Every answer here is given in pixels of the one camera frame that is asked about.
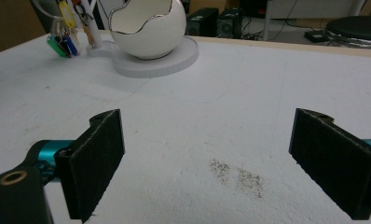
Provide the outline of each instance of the table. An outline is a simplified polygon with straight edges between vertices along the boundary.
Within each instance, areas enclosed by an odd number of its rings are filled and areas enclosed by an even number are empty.
[[[288,147],[297,107],[371,138],[371,50],[195,39],[198,60],[156,78],[60,58],[45,36],[1,52],[0,174],[120,108],[127,152],[89,223],[350,223]],[[45,191],[56,223],[78,223],[59,183]]]

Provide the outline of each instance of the stool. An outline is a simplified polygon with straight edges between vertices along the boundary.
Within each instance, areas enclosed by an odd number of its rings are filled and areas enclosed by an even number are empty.
[[[330,21],[323,36],[337,46],[371,49],[371,16],[352,16]]]

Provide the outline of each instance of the white table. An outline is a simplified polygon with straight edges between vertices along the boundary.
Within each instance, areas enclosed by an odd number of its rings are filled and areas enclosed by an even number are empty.
[[[186,70],[131,78],[45,39],[0,53],[0,174],[120,108],[127,152],[89,223],[351,223],[288,147],[297,107],[371,138],[371,50],[197,38]],[[61,185],[45,190],[55,222],[77,223]]]

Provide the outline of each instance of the eggshell-shaped bowl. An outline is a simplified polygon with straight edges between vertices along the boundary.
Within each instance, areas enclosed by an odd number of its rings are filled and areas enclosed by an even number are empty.
[[[122,50],[140,59],[156,59],[182,42],[186,13],[179,0],[130,0],[110,13],[109,27]]]

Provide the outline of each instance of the floor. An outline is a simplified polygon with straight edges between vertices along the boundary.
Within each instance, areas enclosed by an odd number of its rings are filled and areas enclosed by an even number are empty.
[[[243,28],[244,29],[243,34],[254,35],[254,37],[257,37],[258,40],[262,40],[264,19],[251,18],[250,25],[247,25],[249,21],[250,21],[249,17],[243,19],[243,27],[245,27],[245,29]],[[303,45],[329,44],[328,42],[312,43],[311,41],[304,37],[304,33],[308,31],[312,31],[312,29],[295,27],[295,20],[288,20],[287,22],[285,20],[271,20],[269,26],[268,41]]]

